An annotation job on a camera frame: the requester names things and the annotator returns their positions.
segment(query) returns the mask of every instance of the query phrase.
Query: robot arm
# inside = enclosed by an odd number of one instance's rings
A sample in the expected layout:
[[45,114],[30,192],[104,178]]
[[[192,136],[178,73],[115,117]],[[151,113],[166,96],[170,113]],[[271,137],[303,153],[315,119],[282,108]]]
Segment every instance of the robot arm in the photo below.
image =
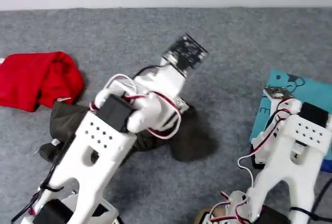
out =
[[[76,137],[54,168],[47,185],[37,194],[30,208],[31,216],[22,224],[106,224],[118,217],[117,210],[103,199],[103,191],[133,146],[135,133],[148,129],[160,138],[162,132],[181,122],[188,105],[178,96],[189,69],[201,62],[207,51],[189,35],[181,37],[162,57],[156,74],[134,79],[115,75],[90,104],[89,111],[76,131]],[[92,153],[99,155],[91,161]],[[57,189],[69,180],[79,182],[78,194],[63,201],[56,199]],[[94,216],[97,208],[103,213]]]
[[266,87],[264,91],[271,100],[271,118],[266,129],[252,140],[251,155],[255,155],[256,164],[265,167],[246,194],[235,191],[230,195],[226,213],[237,219],[229,223],[245,223],[238,216],[251,223],[265,223],[259,217],[266,195],[283,180],[289,186],[292,208],[289,219],[279,223],[306,224],[310,216],[304,212],[311,212],[314,185],[331,144],[332,117],[295,99],[285,88]]

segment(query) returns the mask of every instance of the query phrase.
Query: gray carpet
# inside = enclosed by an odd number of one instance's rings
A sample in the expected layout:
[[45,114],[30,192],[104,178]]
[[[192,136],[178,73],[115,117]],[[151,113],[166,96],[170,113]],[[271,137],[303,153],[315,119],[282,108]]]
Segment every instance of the gray carpet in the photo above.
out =
[[[88,79],[87,104],[115,73],[134,74],[184,32],[211,56],[188,79],[183,97],[205,115],[216,153],[191,163],[175,161],[169,147],[136,153],[106,192],[125,223],[191,223],[198,210],[222,200],[220,190],[245,191],[247,172],[236,160],[248,138],[270,69],[332,83],[332,9],[108,9],[0,12],[0,57],[63,50]],[[50,141],[51,110],[0,108],[0,219],[30,199],[50,165],[34,152]],[[331,177],[321,173],[316,192]],[[289,208],[286,184],[267,204]],[[331,215],[332,190],[319,213]]]

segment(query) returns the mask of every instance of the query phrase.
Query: red cloth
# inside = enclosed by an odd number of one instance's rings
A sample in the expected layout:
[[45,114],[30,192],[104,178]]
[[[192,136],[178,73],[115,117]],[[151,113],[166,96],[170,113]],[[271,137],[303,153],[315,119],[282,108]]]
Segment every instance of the red cloth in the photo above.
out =
[[0,105],[33,112],[53,107],[60,97],[71,104],[84,88],[72,58],[64,52],[12,54],[0,64]]

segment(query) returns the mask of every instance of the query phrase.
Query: wire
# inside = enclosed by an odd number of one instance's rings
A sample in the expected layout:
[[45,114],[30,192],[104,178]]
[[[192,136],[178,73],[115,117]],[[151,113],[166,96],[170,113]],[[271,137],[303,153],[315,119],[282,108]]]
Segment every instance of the wire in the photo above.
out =
[[[274,113],[274,115],[275,115],[275,116],[278,116],[278,113],[281,112],[281,111],[284,111],[284,112],[286,112],[286,113],[288,113],[288,114],[291,114],[291,113],[289,112],[289,110],[283,108],[283,109],[277,110],[277,111]],[[243,169],[243,170],[248,171],[249,174],[250,174],[250,178],[251,178],[251,187],[252,187],[252,188],[253,188],[253,186],[254,186],[254,176],[253,176],[253,173],[251,172],[251,170],[250,170],[248,167],[242,166],[242,165],[240,164],[240,162],[241,162],[241,160],[243,160],[243,159],[245,159],[245,158],[249,158],[249,157],[253,156],[254,154],[256,154],[256,153],[257,153],[257,152],[263,147],[263,145],[266,143],[266,141],[270,138],[270,136],[272,135],[272,133],[274,132],[274,130],[277,128],[279,122],[282,121],[282,120],[285,120],[285,118],[280,118],[280,119],[275,123],[274,127],[273,127],[272,130],[269,132],[269,134],[263,139],[262,142],[260,142],[260,144],[259,144],[259,145],[258,145],[258,146],[257,146],[257,147],[256,147],[251,153],[249,153],[249,154],[246,155],[246,156],[242,156],[242,157],[240,157],[240,158],[238,159],[238,167],[239,167],[240,169]]]
[[212,218],[212,214],[215,211],[215,209],[219,206],[224,206],[224,205],[229,205],[231,202],[227,201],[227,202],[218,202],[216,205],[214,205],[212,207],[212,209],[210,210],[209,213],[209,221],[214,223],[217,221],[222,221],[222,220],[231,220],[231,219],[236,219],[235,216],[223,216],[223,217],[216,217],[216,218]]
[[128,79],[128,80],[130,81],[131,85],[133,85],[133,89],[135,90],[135,94],[138,94],[137,85],[136,85],[136,83],[134,82],[134,80],[133,80],[132,78],[130,78],[128,75],[124,75],[124,74],[116,74],[116,75],[112,76],[112,77],[107,81],[107,83],[105,84],[104,89],[105,89],[105,88],[108,88],[108,87],[112,84],[112,82],[113,82],[116,78],[118,78],[118,77],[123,77],[123,78]]
[[310,216],[310,218],[314,221],[324,221],[324,222],[332,222],[332,218],[326,218],[326,217],[321,217],[321,216],[318,216],[317,214],[315,214],[324,194],[326,193],[327,189],[331,186],[332,184],[332,178],[326,182],[326,184],[324,185],[324,187],[322,188],[321,192],[318,194],[315,202],[313,203],[313,206],[312,206],[312,209],[311,209],[311,212],[310,211],[307,211],[303,208],[300,208],[300,207],[291,207],[290,210],[291,211],[300,211],[302,213],[305,213],[307,215]]
[[281,100],[281,101],[278,103],[278,105],[276,106],[276,110],[279,110],[279,106],[280,106],[281,104],[286,103],[286,102],[288,102],[288,101],[290,101],[290,100],[295,100],[295,98],[286,98],[286,99]]
[[156,68],[156,69],[160,69],[162,67],[166,67],[168,65],[170,65],[171,63],[168,62],[164,65],[149,65],[149,66],[146,66],[146,67],[143,67],[140,71],[138,71],[132,78],[135,79],[136,76],[140,75],[141,73],[143,73],[144,71],[148,70],[148,69],[153,69],[153,68]]
[[94,101],[91,101],[91,102],[89,103],[89,108],[90,108],[90,111],[93,111],[93,112],[98,111],[98,108],[96,107]]
[[225,192],[223,192],[223,191],[220,191],[220,194],[224,197],[224,198],[226,198],[226,200],[228,200],[229,199],[229,195],[228,194],[226,194]]
[[156,95],[158,95],[159,97],[163,98],[163,100],[165,100],[167,103],[169,103],[174,109],[175,109],[175,112],[177,113],[177,116],[178,116],[178,120],[177,120],[177,123],[176,123],[176,126],[174,128],[174,130],[166,135],[166,136],[163,136],[163,135],[160,135],[158,134],[155,130],[153,130],[152,128],[148,128],[147,130],[154,136],[156,136],[157,138],[160,138],[160,139],[169,139],[171,137],[173,137],[179,130],[180,128],[180,124],[181,124],[181,112],[180,110],[177,108],[177,106],[169,99],[167,98],[165,95],[161,94],[161,93],[158,93],[158,92],[152,92],[152,93],[155,93]]
[[313,203],[313,206],[312,206],[311,212],[313,212],[313,213],[316,212],[316,210],[317,210],[317,208],[318,208],[320,202],[322,201],[323,196],[325,195],[327,189],[331,186],[331,184],[332,184],[332,178],[331,178],[329,181],[327,181],[327,183],[326,183],[326,184],[324,185],[324,187],[322,188],[321,192],[318,194],[318,196],[317,196],[315,202]]
[[124,98],[126,100],[134,100],[134,99],[139,99],[139,98],[143,98],[143,97],[146,97],[146,95],[143,95],[143,94],[137,94],[137,95],[132,95],[132,96],[124,96]]
[[56,167],[58,166],[58,164],[61,162],[62,158],[64,157],[65,153],[67,152],[67,150],[69,149],[71,145],[71,142],[67,142],[61,152],[59,153],[59,155],[56,157],[51,169],[49,170],[46,178],[44,179],[44,181],[40,184],[39,186],[39,189],[38,189],[38,192],[35,193],[30,202],[21,210],[19,211],[14,217],[13,219],[10,221],[11,224],[14,224],[22,215],[24,215],[25,212],[29,211],[33,205],[35,204],[35,202],[42,196],[42,193],[45,191],[45,190],[50,190],[52,192],[59,192],[60,190],[63,189],[63,187],[61,187],[60,189],[52,189],[51,187],[48,186],[50,180],[51,180],[51,177],[54,173],[54,171],[56,170]]
[[238,213],[238,207],[240,207],[240,206],[244,205],[245,203],[247,203],[247,200],[248,200],[248,197],[246,197],[245,200],[244,200],[243,202],[239,203],[239,204],[235,207],[235,216],[236,216],[238,222],[241,223],[241,224],[246,224],[246,223],[244,223],[245,221],[247,221],[247,222],[250,223],[250,221],[249,221],[248,219],[241,217],[241,216],[239,215],[239,213]]

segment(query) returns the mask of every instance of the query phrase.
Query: black cloth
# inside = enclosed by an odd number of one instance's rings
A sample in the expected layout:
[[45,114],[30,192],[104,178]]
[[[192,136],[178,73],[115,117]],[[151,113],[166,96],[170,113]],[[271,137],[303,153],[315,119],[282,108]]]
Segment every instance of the black cloth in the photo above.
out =
[[[89,108],[85,106],[63,102],[54,103],[50,118],[50,134],[60,143],[56,146],[51,143],[42,145],[39,149],[42,158],[53,163],[64,144],[73,141],[75,132],[88,110]],[[146,130],[136,135],[137,140],[124,161],[134,152],[148,151],[166,144],[170,145],[172,155],[178,161],[189,162],[200,159],[211,154],[214,150],[208,128],[199,121],[197,111],[192,106],[183,114],[180,129],[172,138],[160,139]],[[98,154],[94,152],[91,160],[95,161],[97,158]]]

